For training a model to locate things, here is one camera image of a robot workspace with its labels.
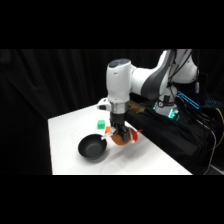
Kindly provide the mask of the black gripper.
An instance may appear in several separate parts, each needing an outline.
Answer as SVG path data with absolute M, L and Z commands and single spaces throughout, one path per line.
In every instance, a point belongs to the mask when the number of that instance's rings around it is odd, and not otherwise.
M 117 132 L 122 133 L 122 140 L 127 142 L 130 138 L 129 130 L 126 130 L 125 127 L 125 115 L 124 114 L 110 114 L 110 123 L 112 135 L 116 135 Z

